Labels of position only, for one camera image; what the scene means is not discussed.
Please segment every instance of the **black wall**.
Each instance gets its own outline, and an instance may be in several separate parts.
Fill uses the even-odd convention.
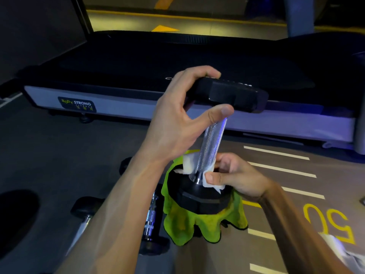
[[[0,85],[84,41],[71,0],[0,0]]]

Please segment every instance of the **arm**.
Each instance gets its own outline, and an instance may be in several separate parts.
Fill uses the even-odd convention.
[[[165,166],[209,125],[234,112],[230,105],[218,105],[190,119],[183,108],[196,79],[220,75],[210,66],[175,75],[157,102],[141,148],[56,274],[134,273],[148,208]]]
[[[281,186],[232,153],[217,155],[219,172],[206,174],[210,184],[229,184],[263,208],[289,274],[352,272],[337,258],[298,212]]]

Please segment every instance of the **green towel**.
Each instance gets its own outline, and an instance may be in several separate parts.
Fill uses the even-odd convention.
[[[189,150],[186,153],[193,153],[199,150]],[[169,195],[167,188],[167,178],[170,171],[177,165],[183,164],[183,157],[174,160],[173,164],[166,173],[161,193],[165,197],[163,212],[167,215],[163,226],[171,237],[172,241],[182,246],[186,244],[194,234],[194,225],[197,225],[204,238],[217,243],[221,239],[221,221],[229,222],[237,229],[246,229],[248,224],[244,215],[241,196],[232,191],[231,200],[228,206],[218,214],[196,214],[181,208]]]

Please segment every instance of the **person's left arm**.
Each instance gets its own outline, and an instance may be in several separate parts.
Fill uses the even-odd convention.
[[[148,208],[165,166],[209,125],[234,112],[230,105],[217,105],[190,119],[183,108],[196,79],[220,75],[210,66],[175,75],[157,102],[141,148],[56,274],[134,273]]]

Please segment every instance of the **number 0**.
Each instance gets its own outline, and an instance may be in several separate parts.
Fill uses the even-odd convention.
[[[316,212],[319,215],[319,218],[321,219],[322,226],[323,226],[323,232],[322,233],[328,235],[328,226],[327,226],[326,219],[325,219],[323,213],[315,205],[313,205],[313,204],[305,204],[304,205],[303,212],[304,212],[305,218],[309,221],[309,223],[311,222],[311,220],[309,218],[309,214],[308,214],[308,208],[310,208],[310,207],[312,207],[313,209],[316,210]]]
[[[336,236],[340,241],[343,241],[343,242],[347,242],[347,243],[351,243],[351,244],[355,244],[355,239],[354,239],[354,235],[352,233],[352,230],[350,228],[350,226],[344,226],[344,227],[341,227],[339,225],[337,225],[333,219],[332,219],[332,214],[333,213],[337,213],[339,214],[343,219],[345,220],[348,220],[347,217],[340,211],[338,210],[335,210],[335,209],[329,209],[327,210],[327,218],[328,218],[328,221],[331,223],[332,226],[334,226],[336,229],[340,230],[340,231],[344,231],[344,232],[347,232],[348,234],[348,237],[342,237],[342,236]]]

